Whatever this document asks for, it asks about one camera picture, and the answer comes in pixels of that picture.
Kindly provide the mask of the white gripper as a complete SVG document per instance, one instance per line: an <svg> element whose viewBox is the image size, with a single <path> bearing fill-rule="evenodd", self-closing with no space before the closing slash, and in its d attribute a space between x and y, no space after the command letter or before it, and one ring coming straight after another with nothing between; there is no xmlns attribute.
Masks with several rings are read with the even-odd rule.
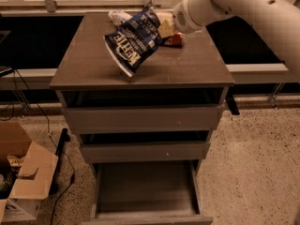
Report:
<svg viewBox="0 0 300 225"><path fill-rule="evenodd" d="M165 19L158 28L162 38L173 36L177 30L185 34L201 30L215 19L211 0L183 0L172 15L173 19Z"/></svg>

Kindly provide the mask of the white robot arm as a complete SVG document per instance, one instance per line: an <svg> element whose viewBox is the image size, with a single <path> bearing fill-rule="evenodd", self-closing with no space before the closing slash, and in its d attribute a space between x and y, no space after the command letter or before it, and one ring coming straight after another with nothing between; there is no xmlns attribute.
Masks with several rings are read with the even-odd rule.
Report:
<svg viewBox="0 0 300 225"><path fill-rule="evenodd" d="M183 0L171 12L158 12L166 38L237 16L248 23L294 78L300 77L300 8L286 0Z"/></svg>

